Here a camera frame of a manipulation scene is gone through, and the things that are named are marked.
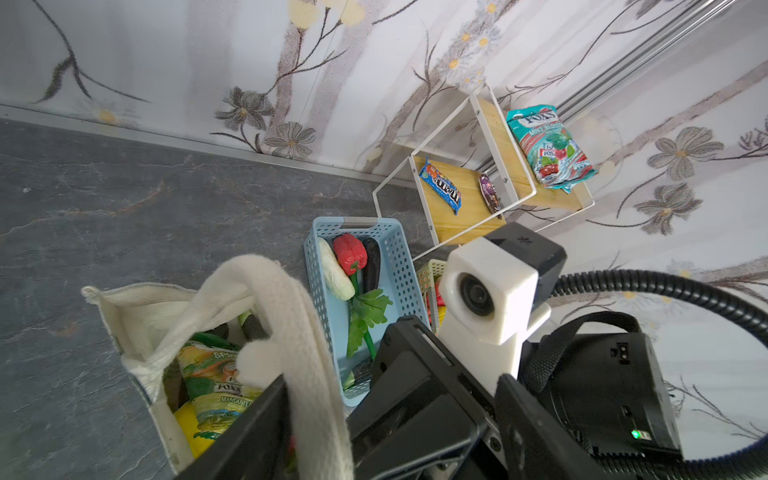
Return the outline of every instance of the camera lens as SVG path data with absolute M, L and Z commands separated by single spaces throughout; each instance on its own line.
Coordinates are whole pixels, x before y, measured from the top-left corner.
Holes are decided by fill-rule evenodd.
M 462 293 L 464 304 L 472 313 L 480 316 L 487 316 L 493 313 L 491 294 L 488 293 L 488 289 L 485 288 L 485 285 L 477 277 L 473 275 L 465 276 L 459 283 L 458 289 Z

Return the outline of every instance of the snack bag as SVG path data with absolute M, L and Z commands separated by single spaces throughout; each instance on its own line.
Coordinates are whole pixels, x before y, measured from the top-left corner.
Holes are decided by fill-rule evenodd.
M 485 206 L 488 207 L 488 211 L 490 211 L 492 214 L 495 214 L 502 209 L 502 202 L 498 199 L 496 189 L 493 187 L 491 179 L 488 178 L 488 175 L 486 174 L 480 174 L 478 181 L 480 183 L 480 193 L 482 194 L 482 199 L 485 200 Z
M 552 105 L 509 111 L 507 125 L 544 188 L 569 194 L 575 184 L 597 173 Z
M 419 172 L 419 176 L 451 206 L 453 214 L 458 215 L 458 209 L 462 207 L 462 192 L 458 191 L 458 188 L 445 175 L 441 174 L 435 165 L 429 163 L 429 157 L 427 157 L 422 171 Z
M 237 345 L 211 333 L 195 333 L 177 358 L 200 429 L 195 437 L 215 440 L 250 406 L 262 390 L 241 385 Z

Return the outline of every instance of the blue candy wrapper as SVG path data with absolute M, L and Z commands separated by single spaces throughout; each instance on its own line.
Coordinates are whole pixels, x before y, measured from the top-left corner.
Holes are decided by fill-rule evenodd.
M 445 202 L 453 209 L 453 214 L 458 215 L 458 209 L 462 207 L 462 193 L 458 191 L 458 188 L 451 183 L 451 181 L 441 174 L 435 165 L 429 163 L 427 158 L 422 171 L 419 176 L 426 182 L 427 185 L 437 192 L 437 194 L 445 200 Z

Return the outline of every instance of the black strap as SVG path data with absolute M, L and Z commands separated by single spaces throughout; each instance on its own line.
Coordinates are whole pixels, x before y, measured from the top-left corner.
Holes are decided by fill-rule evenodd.
M 571 345 L 576 332 L 586 322 L 607 323 L 625 329 L 630 333 L 639 333 L 640 324 L 632 315 L 621 312 L 595 312 L 580 316 L 560 326 L 538 344 L 538 349 L 531 356 L 520 375 L 529 392 L 538 395 L 549 382 L 549 377 L 558 367 L 560 358 Z

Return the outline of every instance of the bamboo shelf board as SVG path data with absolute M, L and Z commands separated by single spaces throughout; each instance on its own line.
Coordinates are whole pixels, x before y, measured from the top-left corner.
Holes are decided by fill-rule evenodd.
M 414 177 L 419 189 L 423 190 L 424 198 L 429 206 L 429 214 L 432 217 L 432 225 L 435 227 L 435 233 L 440 243 L 453 237 L 457 233 L 468 229 L 472 225 L 485 219 L 491 212 L 485 206 L 480 193 L 480 172 L 469 170 L 468 168 L 454 167 L 438 161 L 430 161 L 445 175 L 462 193 L 462 207 L 458 209 L 458 215 L 453 214 L 453 209 L 435 192 L 424 180 L 419 177 L 419 173 L 424 167 L 424 157 L 414 157 L 416 172 Z M 505 225 L 502 218 L 499 220 L 494 217 L 473 230 L 461 235 L 459 238 L 451 240 L 448 245 L 461 245 L 474 240 L 477 237 L 491 233 L 499 227 Z
M 499 116 L 496 106 L 490 101 L 481 98 L 478 98 L 478 102 L 482 109 L 482 115 L 488 123 L 488 128 L 491 130 L 493 140 L 496 142 L 498 150 L 502 154 L 502 160 L 507 167 L 507 172 L 509 172 L 509 179 L 515 187 L 518 197 L 527 197 L 531 194 L 532 189 L 531 185 L 528 183 L 528 178 L 525 175 L 524 169 L 528 169 L 531 178 L 534 179 L 534 182 L 536 181 L 536 176 L 531 169 L 531 165 L 528 164 L 526 158 L 521 157 L 519 148 L 516 148 L 512 143 L 508 134 L 509 126 L 504 122 L 504 119 Z M 561 208 L 572 212 L 586 208 L 591 203 L 591 196 L 584 183 L 577 184 L 569 194 L 566 194 L 563 190 L 550 190 L 548 188 L 537 186 L 536 195 L 524 202 L 525 205 L 533 207 Z

